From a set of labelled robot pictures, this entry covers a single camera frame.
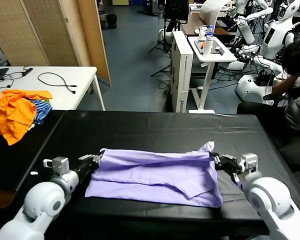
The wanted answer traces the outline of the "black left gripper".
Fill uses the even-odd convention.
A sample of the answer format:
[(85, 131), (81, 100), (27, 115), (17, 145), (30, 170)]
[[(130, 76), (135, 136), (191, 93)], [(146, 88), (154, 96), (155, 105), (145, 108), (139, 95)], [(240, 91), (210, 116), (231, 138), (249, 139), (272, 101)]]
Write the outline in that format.
[(98, 154), (86, 154), (78, 158), (79, 160), (92, 160), (83, 162), (77, 169), (76, 173), (79, 179), (84, 179), (87, 175), (91, 175), (96, 168), (99, 168), (100, 156)]

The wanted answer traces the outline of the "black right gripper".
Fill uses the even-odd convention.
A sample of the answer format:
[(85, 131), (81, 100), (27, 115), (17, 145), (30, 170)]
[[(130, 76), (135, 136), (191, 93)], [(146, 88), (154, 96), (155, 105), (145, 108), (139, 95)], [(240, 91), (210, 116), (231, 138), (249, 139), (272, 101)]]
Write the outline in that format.
[(242, 168), (236, 162), (237, 158), (235, 156), (212, 152), (211, 159), (214, 162), (215, 168), (220, 168), (228, 174), (239, 174), (242, 171)]

